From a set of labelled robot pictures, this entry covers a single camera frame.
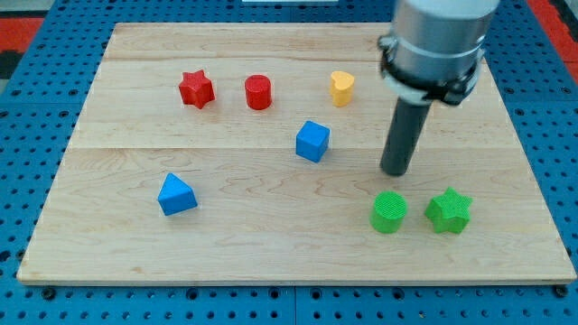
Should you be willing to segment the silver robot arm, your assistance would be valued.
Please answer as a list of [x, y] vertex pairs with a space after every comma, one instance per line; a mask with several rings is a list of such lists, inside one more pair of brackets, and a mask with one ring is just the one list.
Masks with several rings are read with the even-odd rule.
[[399, 0], [378, 38], [380, 73], [400, 100], [459, 105], [480, 75], [482, 44], [499, 0]]

